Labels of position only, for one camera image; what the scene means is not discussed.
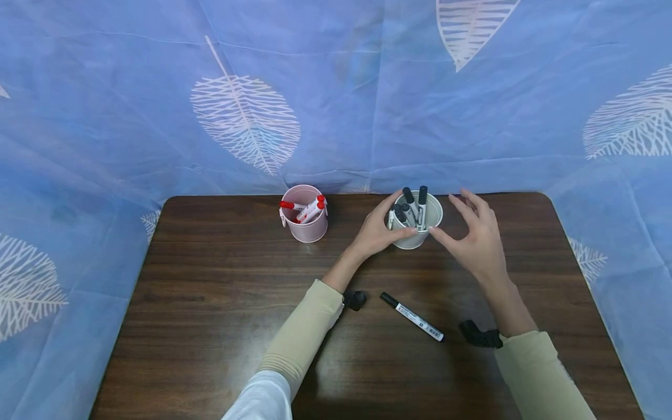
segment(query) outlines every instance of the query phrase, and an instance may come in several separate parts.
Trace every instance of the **blue fabric backdrop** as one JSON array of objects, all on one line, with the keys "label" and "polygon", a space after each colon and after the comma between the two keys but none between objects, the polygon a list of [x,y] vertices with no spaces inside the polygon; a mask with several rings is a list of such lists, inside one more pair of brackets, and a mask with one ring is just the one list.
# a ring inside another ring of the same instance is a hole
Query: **blue fabric backdrop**
[{"label": "blue fabric backdrop", "polygon": [[672,5],[0,2],[0,418],[84,419],[171,196],[541,191],[672,418]]}]

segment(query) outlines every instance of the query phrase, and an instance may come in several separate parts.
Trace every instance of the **pink pen holder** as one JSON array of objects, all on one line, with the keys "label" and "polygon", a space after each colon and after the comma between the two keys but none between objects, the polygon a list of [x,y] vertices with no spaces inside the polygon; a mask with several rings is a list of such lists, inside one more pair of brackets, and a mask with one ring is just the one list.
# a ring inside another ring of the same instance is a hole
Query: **pink pen holder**
[{"label": "pink pen holder", "polygon": [[[287,190],[282,201],[290,203],[303,204],[304,206],[317,198],[322,193],[317,188],[310,185],[296,185]],[[306,224],[294,223],[293,220],[299,211],[289,208],[280,208],[280,220],[282,227],[289,225],[292,236],[303,243],[312,243],[319,241],[327,232],[327,210],[321,212],[316,218]]]}]

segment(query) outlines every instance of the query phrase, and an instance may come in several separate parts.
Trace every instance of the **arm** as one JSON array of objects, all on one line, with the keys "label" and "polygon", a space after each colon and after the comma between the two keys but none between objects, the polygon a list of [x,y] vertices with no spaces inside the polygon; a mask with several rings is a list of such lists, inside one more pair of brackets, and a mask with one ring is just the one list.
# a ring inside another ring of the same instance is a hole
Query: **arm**
[{"label": "arm", "polygon": [[455,240],[440,228],[429,231],[476,278],[502,334],[504,346],[495,350],[497,365],[521,416],[537,419],[594,419],[558,359],[547,333],[539,332],[509,279],[495,212],[475,194],[462,190],[466,204],[450,201],[462,214],[469,234]]},{"label": "arm", "polygon": [[[417,233],[415,228],[390,231],[384,218],[397,191],[383,200],[368,216],[355,240],[322,278],[315,280],[306,296],[282,325],[261,359],[257,373],[243,389],[224,419],[289,418],[291,400],[296,396],[306,371],[322,344],[327,331],[343,309],[343,292],[360,265],[392,242]],[[263,386],[256,385],[263,377]]]}]

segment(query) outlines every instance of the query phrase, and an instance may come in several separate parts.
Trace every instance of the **light green sleeve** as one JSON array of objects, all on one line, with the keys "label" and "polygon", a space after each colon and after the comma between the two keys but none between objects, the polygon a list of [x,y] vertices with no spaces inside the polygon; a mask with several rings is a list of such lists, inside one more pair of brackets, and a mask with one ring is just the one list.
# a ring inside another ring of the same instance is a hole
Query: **light green sleeve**
[{"label": "light green sleeve", "polygon": [[547,333],[501,338],[504,346],[495,358],[523,420],[595,418]]},{"label": "light green sleeve", "polygon": [[342,310],[343,295],[315,280],[273,338],[257,372],[280,373],[289,382],[293,400],[322,340]]}]

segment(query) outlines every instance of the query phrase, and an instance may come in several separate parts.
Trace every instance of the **red marker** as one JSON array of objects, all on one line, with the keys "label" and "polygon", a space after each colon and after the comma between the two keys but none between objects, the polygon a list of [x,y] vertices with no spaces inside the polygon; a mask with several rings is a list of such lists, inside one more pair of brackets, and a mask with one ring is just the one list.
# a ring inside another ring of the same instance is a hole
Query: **red marker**
[{"label": "red marker", "polygon": [[297,210],[301,211],[305,209],[307,206],[304,206],[303,204],[297,204],[297,203],[290,203],[289,201],[281,201],[280,202],[280,207],[282,208],[288,208],[290,210]]},{"label": "red marker", "polygon": [[325,209],[325,203],[320,201],[315,204],[315,207],[312,208],[310,212],[304,217],[301,221],[299,221],[299,224],[306,224],[309,223],[315,216],[320,214],[322,210]]},{"label": "red marker", "polygon": [[324,202],[325,202],[325,197],[324,196],[322,196],[322,195],[317,196],[317,198],[315,198],[315,200],[313,200],[312,203],[307,205],[305,209],[301,210],[301,213],[299,213],[296,216],[296,220],[294,221],[294,223],[300,223],[301,220],[303,220],[306,217],[308,212],[310,212],[312,209],[315,208],[317,203],[324,203]]}]

